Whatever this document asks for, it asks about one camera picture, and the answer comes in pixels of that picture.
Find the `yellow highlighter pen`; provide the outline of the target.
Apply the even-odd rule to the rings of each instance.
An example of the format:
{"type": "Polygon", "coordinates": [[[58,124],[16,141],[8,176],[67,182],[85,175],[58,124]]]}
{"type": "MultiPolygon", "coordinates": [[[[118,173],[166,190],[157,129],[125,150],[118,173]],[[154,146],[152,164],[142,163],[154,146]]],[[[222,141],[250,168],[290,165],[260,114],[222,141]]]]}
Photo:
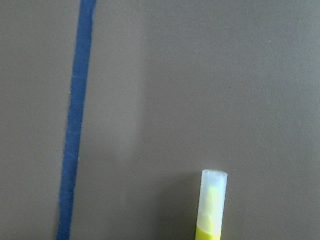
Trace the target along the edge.
{"type": "Polygon", "coordinates": [[[221,239],[227,182],[228,174],[223,171],[202,171],[195,234],[197,240],[221,239]]]}

